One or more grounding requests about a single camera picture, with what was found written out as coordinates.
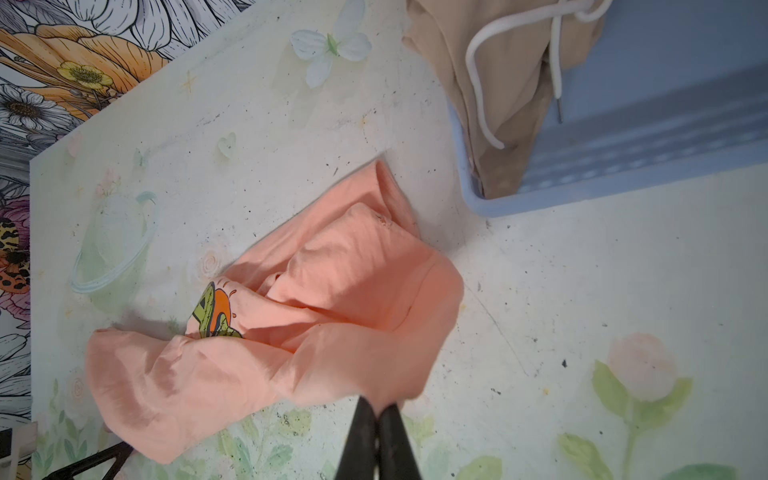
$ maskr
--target white drawstring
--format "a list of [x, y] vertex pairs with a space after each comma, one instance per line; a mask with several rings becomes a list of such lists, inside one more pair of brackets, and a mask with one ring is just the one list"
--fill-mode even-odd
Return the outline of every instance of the white drawstring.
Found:
[[475, 53], [480, 45], [494, 35], [523, 25], [541, 22], [547, 18], [553, 18], [549, 46], [549, 61], [554, 96], [559, 103], [560, 98], [563, 95], [563, 80], [560, 69], [560, 30], [563, 16], [574, 14], [576, 19], [582, 23], [594, 22], [603, 16], [608, 10], [608, 7], [611, 6], [612, 1], [613, 0], [603, 0], [594, 12], [589, 12], [589, 9], [592, 8], [592, 5], [594, 4], [594, 0], [558, 0], [558, 3], [554, 5], [546, 5], [544, 7], [528, 10], [527, 12], [497, 18], [481, 28], [480, 31], [472, 37], [472, 40], [467, 47], [465, 62], [467, 64], [467, 70], [469, 70], [469, 80], [472, 82], [472, 87], [475, 89], [475, 102], [477, 103], [480, 130], [485, 139], [488, 140], [493, 147], [501, 150], [504, 148], [504, 144], [494, 136], [485, 121], [485, 104], [483, 103], [482, 97], [482, 85], [480, 84], [480, 75], [478, 73], [477, 64], [475, 63]]

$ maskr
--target pink tulip print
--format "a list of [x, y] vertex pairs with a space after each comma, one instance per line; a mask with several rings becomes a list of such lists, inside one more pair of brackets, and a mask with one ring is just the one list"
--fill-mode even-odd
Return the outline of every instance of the pink tulip print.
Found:
[[[611, 344], [607, 364], [596, 360], [592, 388], [603, 406], [621, 417], [627, 442], [621, 476], [605, 464], [590, 440], [563, 433], [561, 452], [590, 480], [629, 480], [632, 454], [639, 435], [666, 425], [685, 404], [694, 387], [690, 377], [679, 377], [675, 358], [664, 343], [650, 333], [632, 333]], [[686, 465], [661, 480], [736, 480], [737, 471], [727, 465]]]

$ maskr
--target white tabletop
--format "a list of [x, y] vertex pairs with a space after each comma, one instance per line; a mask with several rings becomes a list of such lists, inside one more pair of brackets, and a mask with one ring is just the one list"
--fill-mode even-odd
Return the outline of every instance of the white tabletop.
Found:
[[[404, 2], [370, 2], [360, 28], [369, 57], [337, 59], [322, 87], [304, 84], [308, 63], [290, 34], [329, 31], [342, 3], [253, 6], [79, 127], [76, 158], [66, 151], [70, 135], [33, 161], [33, 418], [44, 463], [53, 455], [35, 477], [117, 441], [79, 390], [94, 329], [121, 323], [170, 338], [200, 295], [194, 262], [207, 248], [233, 260], [338, 179], [384, 157], [424, 240], [465, 280], [458, 325], [424, 395], [403, 411], [425, 478], [590, 478], [558, 447], [563, 433], [592, 441], [622, 478], [627, 427], [591, 379], [611, 341], [635, 332], [658, 337], [680, 377], [694, 381], [666, 425], [637, 437], [628, 477], [709, 462], [761, 478], [768, 165], [477, 217], [459, 192], [445, 95], [400, 41]], [[230, 132], [237, 139], [226, 159], [217, 142]], [[108, 169], [120, 194], [150, 191], [159, 206], [126, 306], [78, 295], [69, 283]], [[136, 455], [121, 475], [328, 478], [354, 402], [299, 411], [281, 402], [252, 418], [258, 436], [250, 424], [232, 425], [172, 465]]]

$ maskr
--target blue basket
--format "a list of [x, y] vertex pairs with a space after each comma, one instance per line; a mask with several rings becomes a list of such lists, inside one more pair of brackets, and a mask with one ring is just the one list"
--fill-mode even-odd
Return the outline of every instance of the blue basket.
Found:
[[449, 106], [466, 203], [500, 217], [768, 161], [765, 18], [763, 0], [616, 1], [517, 194], [482, 197]]

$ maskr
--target black and white flower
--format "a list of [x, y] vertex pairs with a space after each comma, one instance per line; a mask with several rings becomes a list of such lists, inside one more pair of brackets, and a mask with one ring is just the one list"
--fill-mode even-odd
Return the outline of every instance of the black and white flower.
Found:
[[14, 85], [0, 85], [0, 121], [30, 130], [70, 130], [72, 116], [53, 100]]

